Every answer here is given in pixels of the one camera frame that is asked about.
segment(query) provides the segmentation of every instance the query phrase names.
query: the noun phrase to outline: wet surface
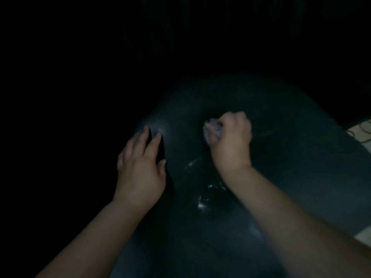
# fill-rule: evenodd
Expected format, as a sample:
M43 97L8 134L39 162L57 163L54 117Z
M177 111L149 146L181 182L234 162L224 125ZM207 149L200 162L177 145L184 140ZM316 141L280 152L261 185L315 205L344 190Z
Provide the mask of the wet surface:
M371 156L334 120L284 82L210 77L174 87L138 125L163 134L167 186L112 277L285 276L212 164L202 127L226 111L245 111L253 165L304 209L350 235L371 224Z

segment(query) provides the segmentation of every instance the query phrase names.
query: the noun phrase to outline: light tiled floor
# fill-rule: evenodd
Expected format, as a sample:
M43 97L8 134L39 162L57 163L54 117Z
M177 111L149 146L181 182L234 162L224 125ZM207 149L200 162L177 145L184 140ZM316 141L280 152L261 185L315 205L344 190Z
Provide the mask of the light tiled floor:
M371 154L371 120L356 125L347 132L361 142ZM355 238L371 247L371 226L361 231Z

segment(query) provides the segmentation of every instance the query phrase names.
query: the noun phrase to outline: forearm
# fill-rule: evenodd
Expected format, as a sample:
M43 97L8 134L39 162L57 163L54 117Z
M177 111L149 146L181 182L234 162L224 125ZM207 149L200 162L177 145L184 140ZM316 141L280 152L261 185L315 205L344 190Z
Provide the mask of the forearm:
M292 277L371 275L370 249L314 219L257 170L224 177Z
M111 202L38 277L108 277L145 213Z

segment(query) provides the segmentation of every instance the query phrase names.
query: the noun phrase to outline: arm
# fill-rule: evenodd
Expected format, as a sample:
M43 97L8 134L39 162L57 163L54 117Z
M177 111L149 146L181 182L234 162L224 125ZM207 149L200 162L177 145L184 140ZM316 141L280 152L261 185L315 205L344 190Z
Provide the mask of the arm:
M165 160L156 166L161 135L146 147L149 129L118 156L114 199L39 274L42 277L108 277L116 257L165 189Z
M291 277L371 277L371 249L314 219L251 166L251 123L226 113L220 139L210 133L214 164L250 211Z

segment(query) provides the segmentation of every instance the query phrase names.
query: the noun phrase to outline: hand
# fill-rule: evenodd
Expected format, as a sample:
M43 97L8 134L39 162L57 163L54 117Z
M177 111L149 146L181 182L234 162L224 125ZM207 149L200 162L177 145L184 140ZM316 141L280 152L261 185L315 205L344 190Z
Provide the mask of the hand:
M130 205L144 215L155 205L165 189L165 160L156 166L161 134L146 148L149 128L136 133L118 155L118 181L114 201Z
M210 150L214 165L225 180L240 169L251 167L251 122L244 112L227 112L218 123L223 132L218 139L211 124L206 124L210 135Z

